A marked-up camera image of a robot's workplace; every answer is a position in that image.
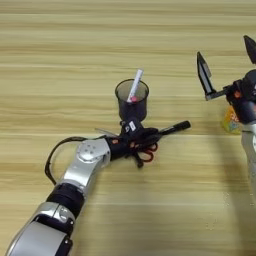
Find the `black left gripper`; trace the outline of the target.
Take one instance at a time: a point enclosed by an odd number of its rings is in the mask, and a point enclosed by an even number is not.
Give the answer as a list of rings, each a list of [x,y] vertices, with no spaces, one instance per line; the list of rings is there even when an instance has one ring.
[[[142,168],[144,160],[139,156],[140,152],[145,152],[149,145],[157,143],[162,132],[157,128],[146,128],[146,133],[150,135],[147,140],[144,135],[129,135],[122,131],[118,136],[106,136],[105,140],[110,148],[110,160],[133,157],[138,168]]]

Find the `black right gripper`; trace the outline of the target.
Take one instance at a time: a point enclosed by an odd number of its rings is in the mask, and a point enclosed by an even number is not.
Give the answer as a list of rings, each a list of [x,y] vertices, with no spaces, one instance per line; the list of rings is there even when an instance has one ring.
[[[256,42],[247,35],[244,36],[244,42],[251,62],[256,64]],[[202,54],[198,52],[197,73],[207,100],[225,96],[240,123],[249,124],[256,121],[256,69],[217,92],[210,81],[210,69]]]

